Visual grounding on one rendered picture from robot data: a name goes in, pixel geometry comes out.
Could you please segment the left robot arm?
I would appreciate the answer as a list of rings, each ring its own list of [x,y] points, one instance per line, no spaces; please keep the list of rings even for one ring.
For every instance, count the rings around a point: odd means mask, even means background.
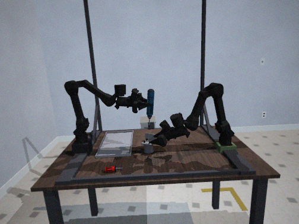
[[[170,119],[173,126],[175,127],[177,137],[186,135],[186,137],[188,138],[190,132],[187,131],[187,128],[191,131],[194,131],[198,128],[199,116],[203,109],[204,103],[208,97],[212,96],[212,98],[214,99],[215,111],[217,114],[217,122],[215,123],[215,128],[218,130],[218,133],[220,133],[219,143],[222,146],[232,146],[231,139],[232,136],[234,136],[234,132],[231,130],[230,124],[225,117],[224,105],[222,101],[223,93],[224,87],[222,84],[210,83],[210,85],[199,92],[193,110],[186,120],[183,119],[181,113],[171,115]],[[162,127],[162,129],[164,130],[164,133],[171,131],[173,128],[170,127],[166,120],[160,123],[160,127]]]

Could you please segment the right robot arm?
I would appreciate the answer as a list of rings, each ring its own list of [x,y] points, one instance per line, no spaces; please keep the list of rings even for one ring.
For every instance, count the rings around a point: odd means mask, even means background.
[[[119,106],[125,107],[125,97],[123,97],[126,94],[126,85],[120,84],[114,86],[114,94],[113,96],[110,94],[107,94],[97,87],[95,87],[93,84],[88,82],[87,80],[80,81],[68,81],[64,84],[66,92],[69,94],[72,105],[75,111],[76,115],[76,129],[74,130],[74,135],[76,138],[75,143],[86,143],[88,140],[88,136],[86,134],[86,130],[89,127],[89,121],[88,118],[85,118],[82,112],[81,103],[79,101],[78,97],[78,88],[84,87],[85,89],[92,92],[94,95],[99,97],[101,101],[108,107],[111,107],[114,103],[116,103],[115,107],[116,109],[119,108]],[[139,90],[137,88],[132,89],[131,96],[128,98],[130,101],[135,101],[135,97],[137,97],[137,93]],[[116,100],[117,98],[117,100]]]

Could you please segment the red screwdriver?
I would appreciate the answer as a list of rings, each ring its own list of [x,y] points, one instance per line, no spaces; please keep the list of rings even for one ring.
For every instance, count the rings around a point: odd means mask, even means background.
[[[105,167],[105,172],[116,172],[117,169],[122,169],[122,168],[116,168],[114,167]]]

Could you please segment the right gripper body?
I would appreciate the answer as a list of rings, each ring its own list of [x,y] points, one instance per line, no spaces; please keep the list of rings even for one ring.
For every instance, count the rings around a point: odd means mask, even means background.
[[[137,108],[139,108],[138,102],[139,102],[139,100],[141,100],[141,95],[142,95],[142,93],[137,94],[137,97],[135,98],[134,103],[133,103],[133,101],[128,100],[128,98],[130,98],[129,96],[126,97],[125,98],[125,107],[127,107],[127,108],[132,107],[132,112],[137,113],[138,112]],[[132,104],[133,104],[133,106],[132,106]]]

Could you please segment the blue electric screwdriver barrel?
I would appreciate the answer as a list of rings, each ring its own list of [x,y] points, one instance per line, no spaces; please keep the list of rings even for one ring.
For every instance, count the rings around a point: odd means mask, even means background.
[[[148,90],[147,103],[151,104],[151,106],[147,107],[147,117],[148,117],[149,123],[150,123],[150,119],[153,115],[153,109],[154,109],[154,90],[153,89]]]

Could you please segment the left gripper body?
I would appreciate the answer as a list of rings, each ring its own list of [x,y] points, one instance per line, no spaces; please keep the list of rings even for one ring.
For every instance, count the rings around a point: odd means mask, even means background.
[[[166,144],[167,144],[167,141],[169,141],[170,139],[173,139],[173,138],[174,139],[177,138],[177,135],[176,135],[176,132],[175,132],[175,128],[173,127],[171,131],[159,135],[158,138],[159,138],[159,141],[161,143],[161,146],[165,147]]]

